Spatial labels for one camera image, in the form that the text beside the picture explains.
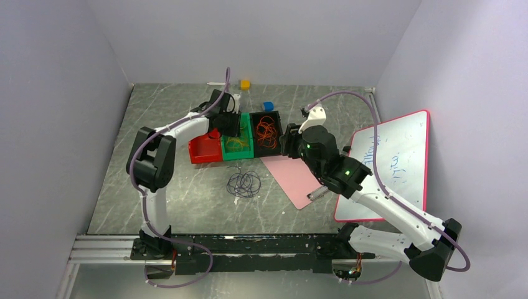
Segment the green plastic bin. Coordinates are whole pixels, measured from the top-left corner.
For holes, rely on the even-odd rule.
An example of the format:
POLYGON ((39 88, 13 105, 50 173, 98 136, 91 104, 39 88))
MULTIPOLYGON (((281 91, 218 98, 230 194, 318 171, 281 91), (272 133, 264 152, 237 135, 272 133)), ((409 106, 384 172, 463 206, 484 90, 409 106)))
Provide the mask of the green plastic bin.
POLYGON ((254 158, 253 135, 250 116, 243 113, 240 119, 240 136, 221 137, 222 158, 224 161, 254 158))

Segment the red plastic bin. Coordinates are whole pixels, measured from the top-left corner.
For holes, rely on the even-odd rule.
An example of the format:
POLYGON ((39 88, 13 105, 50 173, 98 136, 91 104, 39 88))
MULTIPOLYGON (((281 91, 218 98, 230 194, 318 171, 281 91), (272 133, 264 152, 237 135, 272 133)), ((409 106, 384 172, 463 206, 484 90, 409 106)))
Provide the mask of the red plastic bin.
POLYGON ((217 129, 190 140, 189 157, 192 164, 205 164, 223 161, 221 134, 217 129))

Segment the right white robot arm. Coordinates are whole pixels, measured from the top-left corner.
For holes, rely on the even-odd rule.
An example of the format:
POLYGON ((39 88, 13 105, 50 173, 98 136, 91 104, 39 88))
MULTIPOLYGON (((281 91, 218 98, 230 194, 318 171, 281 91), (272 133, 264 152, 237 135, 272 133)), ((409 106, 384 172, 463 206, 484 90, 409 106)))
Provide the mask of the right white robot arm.
POLYGON ((398 233, 346 224, 338 233, 341 257, 373 253, 406 263, 422 278, 439 282, 460 246, 462 225, 421 211, 379 182, 375 171, 355 158, 341 154, 334 135, 322 125, 302 130, 290 123, 279 138, 281 154, 301 159, 318 183, 329 191, 359 203, 398 229, 398 233))

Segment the black plastic bin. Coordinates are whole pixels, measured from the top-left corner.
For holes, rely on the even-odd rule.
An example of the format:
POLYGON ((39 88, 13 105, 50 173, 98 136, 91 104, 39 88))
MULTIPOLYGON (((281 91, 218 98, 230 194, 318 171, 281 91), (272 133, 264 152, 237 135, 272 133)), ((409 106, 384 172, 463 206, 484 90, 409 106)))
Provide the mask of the black plastic bin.
POLYGON ((250 113, 254 157, 277 156, 281 154, 280 137, 283 135, 278 111, 250 113))

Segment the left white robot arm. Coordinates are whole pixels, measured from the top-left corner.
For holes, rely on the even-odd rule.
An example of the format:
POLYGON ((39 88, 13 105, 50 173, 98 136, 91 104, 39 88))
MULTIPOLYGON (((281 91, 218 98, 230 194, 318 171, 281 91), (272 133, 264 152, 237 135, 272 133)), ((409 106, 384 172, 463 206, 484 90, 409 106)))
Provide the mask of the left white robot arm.
POLYGON ((137 132, 126 172, 141 199, 139 246, 155 258, 166 258, 173 248, 166 187, 174 174, 177 149, 214 130, 221 135, 238 136, 240 98, 239 94, 215 89, 210 100, 181 119, 158 128, 142 127, 137 132))

